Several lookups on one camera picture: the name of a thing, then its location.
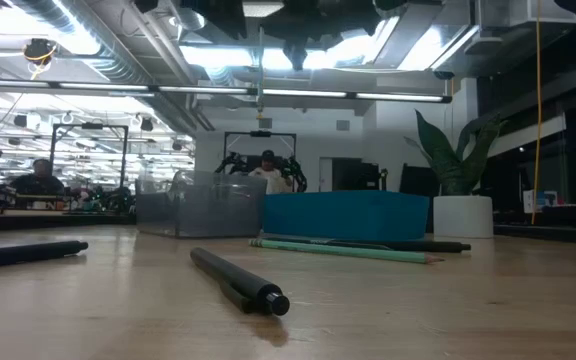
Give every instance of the robotic arm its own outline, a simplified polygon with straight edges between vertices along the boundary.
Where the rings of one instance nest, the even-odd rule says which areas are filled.
[[[215,173],[223,173],[228,165],[232,165],[229,175],[234,173],[243,173],[247,175],[248,164],[243,160],[242,156],[236,152],[231,152],[222,162],[221,165],[215,170]],[[288,178],[292,177],[297,183],[297,192],[305,192],[308,189],[308,180],[301,171],[301,165],[297,162],[294,156],[284,159],[277,164],[277,168],[281,171],[281,176]]]
[[[232,165],[228,175],[234,173],[247,173],[248,164],[242,159],[241,155],[236,152],[231,152],[222,162],[221,165],[215,170],[216,173],[223,173],[226,170],[226,166]]]

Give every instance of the potted plant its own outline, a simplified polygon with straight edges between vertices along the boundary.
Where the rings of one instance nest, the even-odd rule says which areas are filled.
[[[470,130],[464,128],[457,150],[436,126],[428,123],[417,111],[417,127],[421,146],[406,137],[406,142],[418,148],[441,184],[441,195],[433,201],[435,236],[460,238],[491,238],[493,236],[492,199],[472,196],[479,183],[488,151],[499,135],[503,122],[499,116],[488,121],[479,131],[472,152],[464,159],[470,142]]]

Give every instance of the white pot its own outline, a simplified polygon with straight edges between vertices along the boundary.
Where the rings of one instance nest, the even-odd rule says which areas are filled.
[[[485,196],[437,196],[433,220],[436,237],[492,238],[492,199]]]

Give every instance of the yellow cable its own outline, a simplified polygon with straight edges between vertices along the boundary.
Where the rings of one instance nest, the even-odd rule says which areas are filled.
[[[50,52],[48,52],[48,53],[45,54],[45,55],[41,55],[41,56],[36,57],[36,58],[31,58],[31,57],[28,57],[28,56],[25,56],[25,55],[24,55],[24,57],[26,58],[26,60],[30,60],[30,61],[44,60],[44,59],[46,59],[47,57],[49,57],[49,56],[51,56],[52,54],[54,54],[54,53],[55,53],[55,50],[57,50],[57,46],[53,46],[52,50],[50,50]]]
[[[35,72],[32,73],[32,76],[30,77],[30,80],[35,80],[35,78],[37,77],[37,75],[41,74],[42,71],[42,67],[44,66],[44,62],[46,61],[46,58],[41,60],[41,64],[39,64],[39,66],[37,66],[37,68],[35,69]]]
[[[537,152],[535,154],[535,186],[532,193],[532,221],[537,218],[537,192],[539,191],[539,158],[541,157],[541,122],[543,104],[541,96],[541,0],[537,0]]]

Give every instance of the table surface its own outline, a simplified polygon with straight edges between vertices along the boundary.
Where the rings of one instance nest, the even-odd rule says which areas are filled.
[[[90,248],[0,268],[0,359],[576,359],[576,244],[473,240],[418,265],[131,227],[0,233],[0,246],[65,240]],[[288,314],[239,313],[196,246],[281,286]]]

